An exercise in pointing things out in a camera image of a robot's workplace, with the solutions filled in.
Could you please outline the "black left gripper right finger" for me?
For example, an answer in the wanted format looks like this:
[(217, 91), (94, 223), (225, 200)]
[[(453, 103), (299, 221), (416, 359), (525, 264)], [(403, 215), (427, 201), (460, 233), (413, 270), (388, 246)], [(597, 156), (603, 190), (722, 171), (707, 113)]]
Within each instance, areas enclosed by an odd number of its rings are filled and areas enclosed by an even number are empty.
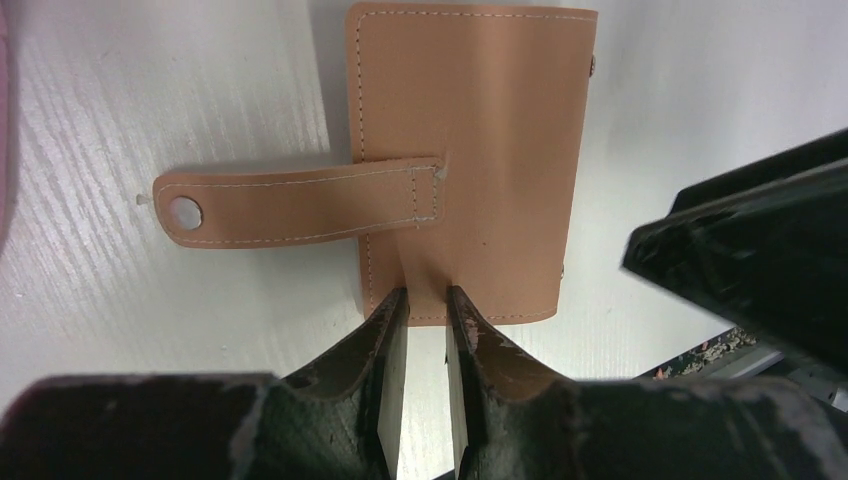
[(446, 293), (460, 479), (843, 479), (847, 420), (775, 377), (579, 382)]

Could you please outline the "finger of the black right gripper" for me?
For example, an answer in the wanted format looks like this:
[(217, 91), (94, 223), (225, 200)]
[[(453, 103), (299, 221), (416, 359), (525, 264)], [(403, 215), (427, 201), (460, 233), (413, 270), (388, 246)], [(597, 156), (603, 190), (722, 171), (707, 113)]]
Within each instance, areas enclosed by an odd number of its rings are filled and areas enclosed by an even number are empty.
[(800, 362), (847, 371), (847, 133), (680, 190), (623, 267)]

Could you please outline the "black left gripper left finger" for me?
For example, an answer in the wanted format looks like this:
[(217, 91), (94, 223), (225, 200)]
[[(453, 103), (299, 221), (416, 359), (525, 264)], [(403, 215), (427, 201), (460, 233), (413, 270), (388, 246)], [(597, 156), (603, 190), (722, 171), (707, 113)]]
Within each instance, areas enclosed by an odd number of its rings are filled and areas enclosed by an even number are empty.
[(284, 377), (66, 375), (1, 419), (5, 479), (393, 479), (410, 307), (368, 319)]

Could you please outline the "tan leather card holder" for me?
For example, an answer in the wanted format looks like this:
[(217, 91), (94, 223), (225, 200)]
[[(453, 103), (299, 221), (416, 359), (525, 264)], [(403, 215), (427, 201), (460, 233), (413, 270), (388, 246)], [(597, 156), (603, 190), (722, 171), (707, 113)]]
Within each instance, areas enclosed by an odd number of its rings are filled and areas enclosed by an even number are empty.
[(558, 307), (598, 15), (529, 5), (359, 2), (345, 19), (352, 161), (312, 171), (169, 172), (176, 244), (260, 249), (353, 238), (362, 307), (407, 290), (410, 324), (462, 287), (493, 324)]

